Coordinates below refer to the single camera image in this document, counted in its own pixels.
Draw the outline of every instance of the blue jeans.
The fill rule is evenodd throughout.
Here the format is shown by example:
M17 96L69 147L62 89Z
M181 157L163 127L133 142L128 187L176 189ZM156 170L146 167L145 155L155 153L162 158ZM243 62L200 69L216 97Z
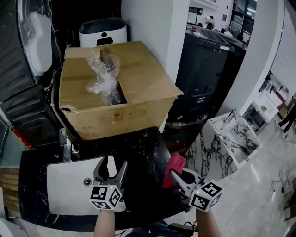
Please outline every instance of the blue jeans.
M162 220L148 226L151 233L147 233L143 228L137 227L134 228L130 234L126 235L126 237L184 237L183 235L178 234L176 231L168 229L167 226L167 223Z

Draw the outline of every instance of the red cloth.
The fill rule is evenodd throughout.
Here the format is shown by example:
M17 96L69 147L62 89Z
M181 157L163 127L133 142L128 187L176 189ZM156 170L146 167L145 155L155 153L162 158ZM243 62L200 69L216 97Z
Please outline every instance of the red cloth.
M177 174L181 175L182 170L185 166L186 159L179 155L179 153L175 152L171 159L168 161L168 165L166 168L165 177L163 179L162 187L171 188L174 183L170 177L170 171L174 170Z

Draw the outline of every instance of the person's left arm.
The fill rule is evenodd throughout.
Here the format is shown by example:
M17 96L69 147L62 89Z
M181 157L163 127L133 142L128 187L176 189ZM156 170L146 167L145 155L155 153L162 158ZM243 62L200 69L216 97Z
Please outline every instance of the person's left arm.
M114 211L101 210L99 212L93 237L115 237Z

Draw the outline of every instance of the sink drain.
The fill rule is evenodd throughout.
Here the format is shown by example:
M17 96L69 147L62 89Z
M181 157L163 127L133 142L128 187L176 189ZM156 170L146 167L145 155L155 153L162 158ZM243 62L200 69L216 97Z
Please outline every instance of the sink drain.
M90 186L93 182L90 178L86 178L84 181L83 181L84 185L85 186Z

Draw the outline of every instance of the white marker cube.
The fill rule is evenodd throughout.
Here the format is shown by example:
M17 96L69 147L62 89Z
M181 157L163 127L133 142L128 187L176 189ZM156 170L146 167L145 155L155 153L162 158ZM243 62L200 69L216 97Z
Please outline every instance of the white marker cube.
M98 210L114 210L122 194L116 185L93 186L90 202Z
M214 180L195 189L190 199L190 205L203 212L210 210L220 200L222 188Z

